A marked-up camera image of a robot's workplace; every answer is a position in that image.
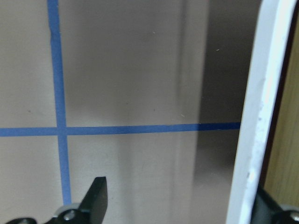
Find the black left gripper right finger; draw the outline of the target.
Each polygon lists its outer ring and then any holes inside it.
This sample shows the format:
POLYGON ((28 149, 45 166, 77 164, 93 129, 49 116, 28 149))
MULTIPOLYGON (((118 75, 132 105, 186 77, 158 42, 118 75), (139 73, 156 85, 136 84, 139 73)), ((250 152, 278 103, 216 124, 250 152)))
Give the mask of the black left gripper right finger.
POLYGON ((281 207, 261 186, 258 186, 251 213, 252 224, 298 224, 299 209, 281 207))

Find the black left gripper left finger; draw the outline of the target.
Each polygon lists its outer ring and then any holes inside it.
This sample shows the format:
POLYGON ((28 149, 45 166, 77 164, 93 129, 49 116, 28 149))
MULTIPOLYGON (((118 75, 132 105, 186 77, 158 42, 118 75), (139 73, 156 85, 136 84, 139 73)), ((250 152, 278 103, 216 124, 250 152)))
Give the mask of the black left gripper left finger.
POLYGON ((60 207, 51 224, 100 224, 107 211, 108 194, 105 177, 96 177, 80 203, 60 207))

